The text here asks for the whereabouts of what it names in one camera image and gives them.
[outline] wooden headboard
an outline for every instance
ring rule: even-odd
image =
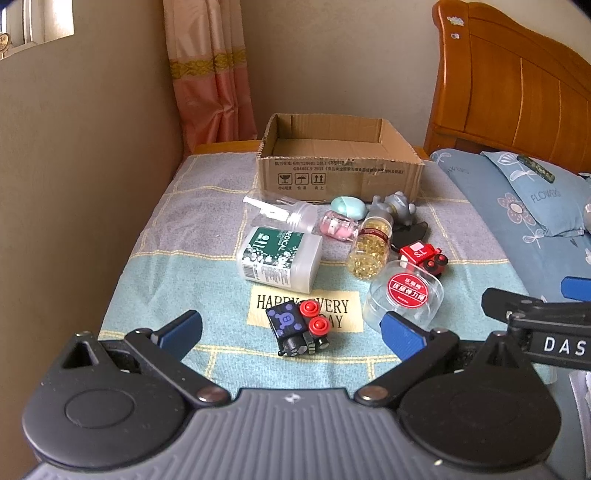
[[[478,2],[433,6],[440,61],[425,150],[509,150],[591,170],[591,65]]]

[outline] green case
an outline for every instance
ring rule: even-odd
[[[548,170],[546,170],[542,165],[537,163],[535,160],[525,156],[525,155],[517,155],[517,160],[520,163],[523,163],[526,167],[531,168],[534,172],[536,172],[540,177],[542,177],[545,181],[549,183],[554,183],[554,175],[552,175]]]

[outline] red label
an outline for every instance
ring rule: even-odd
[[[384,242],[388,242],[388,235],[377,228],[363,228],[359,232],[359,236],[361,235],[375,235],[380,237]]]
[[[409,309],[417,309],[427,303],[429,289],[422,278],[409,273],[399,273],[388,280],[388,297]]]

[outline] beige wall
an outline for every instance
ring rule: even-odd
[[[383,116],[422,145],[439,63],[434,0],[242,0],[259,133],[274,112]],[[570,0],[489,0],[591,62],[591,21]]]
[[[73,332],[98,329],[182,155],[162,1],[73,8],[73,36],[0,60],[2,480],[33,464],[24,401]]]

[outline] oval soap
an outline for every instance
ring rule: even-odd
[[[337,197],[330,202],[330,208],[353,220],[363,220],[368,211],[363,201],[355,197]]]

